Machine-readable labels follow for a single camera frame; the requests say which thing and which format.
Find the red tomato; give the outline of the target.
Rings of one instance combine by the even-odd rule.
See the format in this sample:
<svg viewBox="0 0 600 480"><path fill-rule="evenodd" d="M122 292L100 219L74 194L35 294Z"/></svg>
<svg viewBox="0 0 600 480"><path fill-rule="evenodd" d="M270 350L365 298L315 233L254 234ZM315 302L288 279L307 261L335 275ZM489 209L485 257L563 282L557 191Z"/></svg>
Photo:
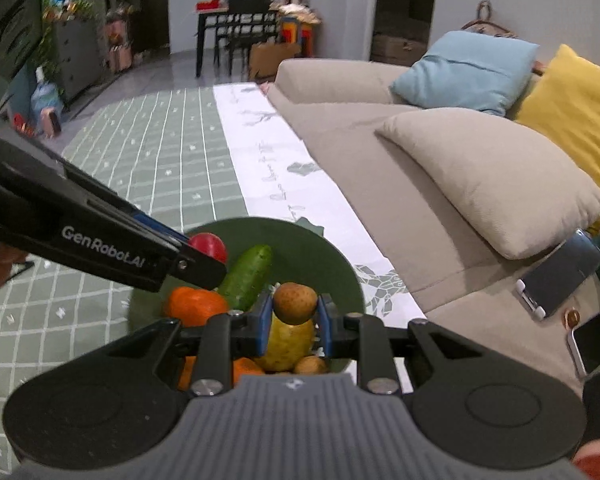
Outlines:
<svg viewBox="0 0 600 480"><path fill-rule="evenodd" d="M214 260L218 260L223 264L227 263L228 251L226 246L223 241L213 233L200 232L194 234L189 237L187 244Z"/></svg>

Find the orange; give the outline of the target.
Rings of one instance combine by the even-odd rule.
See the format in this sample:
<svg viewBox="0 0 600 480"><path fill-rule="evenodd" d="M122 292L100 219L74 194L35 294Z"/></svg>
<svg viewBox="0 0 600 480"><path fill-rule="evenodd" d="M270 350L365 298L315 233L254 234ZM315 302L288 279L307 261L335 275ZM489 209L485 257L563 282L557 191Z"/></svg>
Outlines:
<svg viewBox="0 0 600 480"><path fill-rule="evenodd" d="M265 371L257 362L252 359L240 358L233 362L233 385L237 386L238 382L248 375L264 375Z"/></svg>
<svg viewBox="0 0 600 480"><path fill-rule="evenodd" d="M228 312L228 303L213 290L174 288L163 307L167 318L176 318L184 327L204 326L212 316Z"/></svg>
<svg viewBox="0 0 600 480"><path fill-rule="evenodd" d="M192 381L193 370L196 358L194 356L186 356L180 378L178 378L178 390L186 391Z"/></svg>

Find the yellow lemon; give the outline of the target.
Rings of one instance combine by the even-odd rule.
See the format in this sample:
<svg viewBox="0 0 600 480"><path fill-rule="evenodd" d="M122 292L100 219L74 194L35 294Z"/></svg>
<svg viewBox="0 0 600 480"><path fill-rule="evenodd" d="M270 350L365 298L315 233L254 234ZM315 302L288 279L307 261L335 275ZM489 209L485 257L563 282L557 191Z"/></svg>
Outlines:
<svg viewBox="0 0 600 480"><path fill-rule="evenodd" d="M254 360L265 372L292 370L314 345L315 328L312 321L289 325L273 315L268 345L263 356Z"/></svg>

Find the green cucumber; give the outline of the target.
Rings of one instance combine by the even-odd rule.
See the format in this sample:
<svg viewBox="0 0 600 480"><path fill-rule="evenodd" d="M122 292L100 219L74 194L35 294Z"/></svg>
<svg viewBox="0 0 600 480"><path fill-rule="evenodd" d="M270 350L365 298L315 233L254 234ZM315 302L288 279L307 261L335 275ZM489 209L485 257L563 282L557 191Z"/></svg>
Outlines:
<svg viewBox="0 0 600 480"><path fill-rule="evenodd" d="M273 263L273 249L256 245L243 252L230 267L218 293L230 310L247 311L266 286Z"/></svg>

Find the green grid floor mat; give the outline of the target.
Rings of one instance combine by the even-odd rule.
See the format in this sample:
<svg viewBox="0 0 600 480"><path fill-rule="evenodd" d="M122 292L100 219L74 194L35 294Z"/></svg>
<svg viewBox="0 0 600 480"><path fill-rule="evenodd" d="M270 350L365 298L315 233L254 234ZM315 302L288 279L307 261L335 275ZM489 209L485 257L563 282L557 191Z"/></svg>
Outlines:
<svg viewBox="0 0 600 480"><path fill-rule="evenodd" d="M319 228L354 267L365 309L402 326L419 307L340 189L253 84L160 91L102 108L65 158L166 226L242 216ZM2 427L12 390L154 318L129 287L36 259L0 290L0 477L16 466Z"/></svg>

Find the green bowl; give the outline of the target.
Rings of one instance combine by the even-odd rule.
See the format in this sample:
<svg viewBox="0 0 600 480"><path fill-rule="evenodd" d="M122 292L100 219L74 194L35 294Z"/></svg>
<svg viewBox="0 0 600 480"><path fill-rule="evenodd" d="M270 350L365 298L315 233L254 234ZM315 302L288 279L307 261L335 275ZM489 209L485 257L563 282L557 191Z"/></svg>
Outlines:
<svg viewBox="0 0 600 480"><path fill-rule="evenodd" d="M256 245L268 245L273 249L273 263L268 272L265 289L272 298L277 287L284 283L297 283L315 290L318 297L329 294L341 312L361 312L364 314L364 298L358 279L348 260L328 240L300 224L267 218L236 218L203 226L204 232L217 235L230 252L226 274L239 256ZM137 290L132 295L132 307L140 313L148 313L156 307L164 307L174 288L198 288L169 276L156 292ZM332 363L344 363L358 358L328 358L323 350L316 310L312 318L315 328L314 345L309 356L323 358L332 372ZM180 355L180 330L182 323L159 320L139 330L130 337L128 349L130 362L123 369L127 385L140 384L145 387L158 385L174 389L180 378L186 356ZM366 338L366 326L361 327L361 344ZM230 358L219 351L203 348L193 370L194 379L214 379L225 389L233 387L233 362L240 358ZM283 379L305 378L314 375L296 375L294 369L288 372L269 373L264 376Z"/></svg>

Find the beige sofa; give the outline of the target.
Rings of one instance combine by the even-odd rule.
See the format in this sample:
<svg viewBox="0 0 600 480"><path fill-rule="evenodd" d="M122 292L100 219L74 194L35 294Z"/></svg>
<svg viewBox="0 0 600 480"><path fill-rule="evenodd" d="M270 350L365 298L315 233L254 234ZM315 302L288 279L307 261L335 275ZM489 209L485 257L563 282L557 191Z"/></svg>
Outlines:
<svg viewBox="0 0 600 480"><path fill-rule="evenodd" d="M505 259L410 155L378 134L386 119L421 110L390 90L401 74L395 65L292 58L280 64L268 98L430 321L580 390L567 334L600 312L600 281L588 278L545 320L531 314L516 281L555 246Z"/></svg>

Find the dark grey cabinet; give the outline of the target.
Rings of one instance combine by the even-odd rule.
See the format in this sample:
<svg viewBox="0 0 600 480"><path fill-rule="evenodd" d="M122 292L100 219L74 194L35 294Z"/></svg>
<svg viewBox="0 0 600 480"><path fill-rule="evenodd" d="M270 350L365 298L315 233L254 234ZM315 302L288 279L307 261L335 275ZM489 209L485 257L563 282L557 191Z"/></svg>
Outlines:
<svg viewBox="0 0 600 480"><path fill-rule="evenodd" d="M102 74L102 61L94 20L59 21L54 24L58 64L57 85L65 101L72 102Z"/></svg>

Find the green potted plant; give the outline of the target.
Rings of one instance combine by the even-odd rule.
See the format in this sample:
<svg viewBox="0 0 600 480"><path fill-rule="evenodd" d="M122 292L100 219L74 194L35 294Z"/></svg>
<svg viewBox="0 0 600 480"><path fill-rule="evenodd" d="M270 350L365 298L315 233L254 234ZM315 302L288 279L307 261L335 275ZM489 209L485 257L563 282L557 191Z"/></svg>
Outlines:
<svg viewBox="0 0 600 480"><path fill-rule="evenodd" d="M94 4L90 0L42 0L42 40L32 54L35 68L42 67L45 76L56 81L60 72L55 28L70 21L87 22L95 17Z"/></svg>

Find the cardboard box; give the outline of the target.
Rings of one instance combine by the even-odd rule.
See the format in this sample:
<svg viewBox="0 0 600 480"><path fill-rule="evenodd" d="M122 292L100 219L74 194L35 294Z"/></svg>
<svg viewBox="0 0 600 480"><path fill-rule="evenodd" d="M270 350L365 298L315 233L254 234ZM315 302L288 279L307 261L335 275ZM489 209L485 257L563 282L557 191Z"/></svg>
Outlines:
<svg viewBox="0 0 600 480"><path fill-rule="evenodd" d="M284 42L260 42L251 47L249 55L249 79L262 80L275 77L281 62L295 58L301 52L298 44Z"/></svg>

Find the dark dining table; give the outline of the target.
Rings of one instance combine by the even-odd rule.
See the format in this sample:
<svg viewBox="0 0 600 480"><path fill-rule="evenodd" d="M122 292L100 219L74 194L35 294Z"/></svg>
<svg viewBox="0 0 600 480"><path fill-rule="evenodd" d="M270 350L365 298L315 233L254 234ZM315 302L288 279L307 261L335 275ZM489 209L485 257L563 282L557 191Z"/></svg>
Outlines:
<svg viewBox="0 0 600 480"><path fill-rule="evenodd" d="M213 35L213 63L219 65L221 47L228 51L228 72L233 73L236 49L249 51L255 44L279 36L279 19L268 0L230 0L217 9L197 11L196 68L197 78L204 67L204 47L208 30Z"/></svg>

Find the beige cushion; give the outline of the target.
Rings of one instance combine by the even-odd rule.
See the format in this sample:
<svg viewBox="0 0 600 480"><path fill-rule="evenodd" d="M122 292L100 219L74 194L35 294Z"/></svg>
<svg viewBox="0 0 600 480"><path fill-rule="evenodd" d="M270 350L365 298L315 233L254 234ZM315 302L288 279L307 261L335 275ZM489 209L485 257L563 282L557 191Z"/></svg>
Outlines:
<svg viewBox="0 0 600 480"><path fill-rule="evenodd" d="M503 117L445 107L394 115L378 134L425 170L507 260L545 252L600 219L600 187L546 136Z"/></svg>

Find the white smartphone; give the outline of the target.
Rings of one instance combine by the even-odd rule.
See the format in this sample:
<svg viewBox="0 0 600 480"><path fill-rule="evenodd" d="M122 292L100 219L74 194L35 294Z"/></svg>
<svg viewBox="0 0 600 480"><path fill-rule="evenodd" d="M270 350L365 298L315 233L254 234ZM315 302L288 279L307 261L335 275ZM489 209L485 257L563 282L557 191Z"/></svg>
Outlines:
<svg viewBox="0 0 600 480"><path fill-rule="evenodd" d="M600 367L600 313L573 328L567 335L577 375L588 378Z"/></svg>

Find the light blue cushion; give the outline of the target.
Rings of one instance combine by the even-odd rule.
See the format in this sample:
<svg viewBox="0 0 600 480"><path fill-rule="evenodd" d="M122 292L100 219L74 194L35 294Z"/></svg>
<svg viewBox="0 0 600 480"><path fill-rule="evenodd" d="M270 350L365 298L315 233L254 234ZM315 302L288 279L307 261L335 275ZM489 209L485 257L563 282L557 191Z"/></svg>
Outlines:
<svg viewBox="0 0 600 480"><path fill-rule="evenodd" d="M390 90L425 110L459 107L503 117L527 87L538 50L520 39L452 30Z"/></svg>

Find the yellow cushion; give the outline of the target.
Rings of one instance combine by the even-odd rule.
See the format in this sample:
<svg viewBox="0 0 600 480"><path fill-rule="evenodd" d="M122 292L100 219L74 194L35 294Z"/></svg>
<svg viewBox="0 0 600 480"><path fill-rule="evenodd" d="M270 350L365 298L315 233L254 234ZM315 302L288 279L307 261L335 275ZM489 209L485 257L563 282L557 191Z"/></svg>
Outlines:
<svg viewBox="0 0 600 480"><path fill-rule="evenodd" d="M600 66L560 46L515 115L558 145L600 188ZM588 228L600 233L600 218Z"/></svg>

